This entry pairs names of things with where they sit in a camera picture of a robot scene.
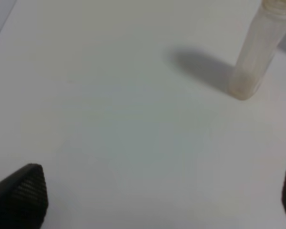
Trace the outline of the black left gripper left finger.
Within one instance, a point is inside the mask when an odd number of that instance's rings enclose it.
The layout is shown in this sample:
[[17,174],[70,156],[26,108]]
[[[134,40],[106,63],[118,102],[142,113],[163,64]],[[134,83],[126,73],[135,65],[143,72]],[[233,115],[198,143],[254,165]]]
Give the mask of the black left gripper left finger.
[[27,164],[0,182],[0,229],[40,229],[48,206],[41,165]]

